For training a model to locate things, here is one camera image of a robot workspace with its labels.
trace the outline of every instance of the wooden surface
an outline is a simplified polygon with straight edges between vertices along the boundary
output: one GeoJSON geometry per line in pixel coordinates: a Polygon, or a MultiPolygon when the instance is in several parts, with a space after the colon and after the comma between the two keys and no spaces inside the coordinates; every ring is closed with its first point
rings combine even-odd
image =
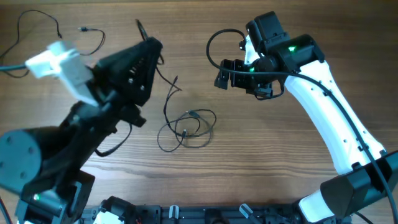
{"type": "MultiPolygon", "coordinates": [[[[105,45],[85,58],[90,65],[138,43],[137,18],[162,41],[166,63],[160,69],[171,80],[178,75],[183,89],[170,101],[170,119],[196,108],[217,114],[209,146],[162,152],[156,134],[165,122],[162,108],[169,86],[156,75],[151,99],[142,109],[148,120],[145,126],[134,128],[112,156],[93,155],[85,164],[83,170],[96,176],[88,206],[111,195],[137,205],[293,202],[336,175],[328,149],[290,93],[260,102],[242,89],[215,88],[217,70],[205,56],[208,38],[220,29],[244,30],[254,17],[275,11],[291,37],[308,33],[318,42],[340,90],[371,134],[391,152],[398,149],[397,8],[396,1],[316,0],[0,6],[0,52],[14,43],[17,17],[26,9],[55,16],[64,39],[82,50],[95,48],[101,37],[76,28],[103,29],[105,45]]],[[[21,43],[6,57],[7,64],[21,63],[57,39],[53,21],[35,13],[22,19],[21,36],[21,43]]],[[[216,39],[211,48],[215,61],[243,58],[240,40],[236,34],[216,39]]],[[[58,125],[74,102],[58,80],[0,75],[0,133],[58,125]]],[[[193,128],[191,123],[182,126],[193,128]]],[[[101,150],[125,137],[128,126],[120,123],[118,128],[101,150]]],[[[176,145],[167,132],[161,141],[165,147],[176,145]]],[[[13,214],[17,197],[3,190],[0,194],[13,214]]],[[[363,213],[375,223],[392,222],[387,199],[363,213]]]]}

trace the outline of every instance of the tabletop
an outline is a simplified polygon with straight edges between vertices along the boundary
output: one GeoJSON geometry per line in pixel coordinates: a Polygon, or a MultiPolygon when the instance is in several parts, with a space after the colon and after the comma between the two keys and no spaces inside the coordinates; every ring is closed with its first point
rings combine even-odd
{"type": "MultiPolygon", "coordinates": [[[[165,124],[163,106],[170,86],[155,74],[150,100],[142,107],[146,124],[114,154],[92,155],[82,170],[95,175],[88,207],[110,196],[136,205],[178,204],[240,205],[290,203],[337,175],[328,149],[298,101],[285,93],[280,98],[257,101],[243,89],[214,87],[217,69],[205,55],[208,39],[216,31],[244,31],[256,16],[275,11],[291,37],[310,34],[328,61],[333,78],[359,119],[387,151],[398,149],[398,4],[394,1],[151,1],[93,4],[0,5],[0,52],[16,41],[16,22],[27,9],[57,18],[64,40],[82,51],[94,49],[106,33],[103,47],[83,57],[87,65],[141,41],[135,19],[159,39],[169,80],[178,76],[176,93],[167,109],[170,119],[187,110],[211,109],[217,115],[214,138],[207,147],[181,147],[162,152],[157,133],[165,124]]],[[[21,19],[21,42],[4,59],[22,63],[58,40],[55,23],[31,12],[21,19]]],[[[214,40],[211,54],[223,59],[243,59],[239,35],[223,34],[214,40]]],[[[32,75],[0,75],[0,133],[18,128],[57,126],[76,100],[59,80],[32,75]]],[[[193,129],[194,123],[181,127],[193,129]]],[[[126,123],[100,146],[106,150],[128,133],[126,123]]],[[[173,148],[170,131],[161,144],[173,148]]],[[[206,141],[206,137],[192,144],[206,141]]],[[[17,196],[0,190],[11,214],[17,196]]],[[[362,211],[374,223],[392,223],[386,198],[362,211]]],[[[354,217],[354,222],[362,221],[354,217]]]]}

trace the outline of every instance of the wooden table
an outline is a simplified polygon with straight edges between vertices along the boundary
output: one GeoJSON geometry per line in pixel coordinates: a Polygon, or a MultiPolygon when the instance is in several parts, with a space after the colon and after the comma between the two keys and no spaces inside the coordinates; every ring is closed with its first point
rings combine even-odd
{"type": "MultiPolygon", "coordinates": [[[[322,138],[295,98],[286,93],[257,101],[242,89],[213,86],[218,73],[207,61],[205,46],[220,29],[244,30],[254,17],[275,11],[291,37],[310,34],[330,64],[333,76],[356,114],[389,151],[398,149],[398,4],[394,1],[191,1],[112,4],[55,4],[0,6],[0,52],[16,39],[18,15],[40,9],[55,16],[65,40],[82,50],[97,46],[98,33],[77,27],[103,29],[103,48],[87,64],[141,40],[134,23],[140,19],[150,35],[162,41],[168,79],[178,75],[183,89],[170,101],[171,119],[184,111],[208,108],[217,114],[215,136],[202,149],[162,152],[156,143],[165,123],[162,108],[169,85],[155,76],[151,99],[142,109],[148,122],[113,155],[92,155],[83,170],[96,176],[88,206],[117,196],[136,205],[239,205],[293,202],[319,188],[336,172],[322,138]]],[[[57,40],[55,24],[30,13],[21,21],[21,43],[6,64],[21,63],[57,40]]],[[[244,57],[236,34],[223,34],[211,48],[217,62],[244,57]]],[[[58,125],[75,102],[52,78],[36,80],[0,76],[0,133],[10,129],[58,125]]],[[[182,126],[192,128],[194,124],[182,126]]],[[[128,132],[125,123],[100,147],[112,147],[128,132]]],[[[171,133],[162,144],[173,147],[171,133]]],[[[0,190],[11,214],[15,195],[0,190]]],[[[387,199],[364,209],[375,223],[392,223],[387,199]]]]}

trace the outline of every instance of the wood grain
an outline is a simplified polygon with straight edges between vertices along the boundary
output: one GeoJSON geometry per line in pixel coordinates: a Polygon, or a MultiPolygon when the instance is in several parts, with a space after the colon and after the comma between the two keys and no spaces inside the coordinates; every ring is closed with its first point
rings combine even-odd
{"type": "MultiPolygon", "coordinates": [[[[323,140],[290,93],[259,102],[241,89],[215,88],[217,70],[205,56],[208,38],[220,29],[244,30],[254,17],[275,11],[291,37],[308,33],[317,40],[340,90],[368,130],[391,152],[398,149],[397,7],[396,1],[316,0],[0,6],[0,52],[15,42],[17,17],[26,9],[55,16],[64,39],[74,41],[82,51],[95,48],[101,36],[82,34],[76,28],[103,29],[105,45],[85,58],[89,65],[138,43],[141,38],[134,20],[140,19],[147,32],[164,45],[166,63],[161,71],[169,79],[178,75],[183,89],[170,101],[170,118],[197,108],[217,114],[215,137],[208,147],[162,152],[156,134],[165,122],[162,107],[169,86],[156,76],[151,99],[142,112],[147,124],[134,128],[112,156],[93,155],[85,164],[83,170],[96,176],[88,206],[111,195],[138,205],[293,202],[336,175],[323,140]]],[[[55,24],[43,15],[27,14],[21,22],[21,37],[6,64],[21,63],[57,40],[55,24]]],[[[235,34],[217,38],[211,47],[214,60],[243,58],[239,41],[235,34]]],[[[58,80],[1,75],[0,133],[58,125],[74,102],[58,80]]],[[[191,123],[182,125],[193,128],[191,123]]],[[[118,128],[101,150],[127,134],[126,124],[118,128]]],[[[165,147],[176,144],[167,132],[162,133],[161,141],[165,147]]],[[[3,190],[0,194],[14,213],[17,197],[3,190]]],[[[392,222],[386,199],[363,213],[375,223],[392,222]]]]}

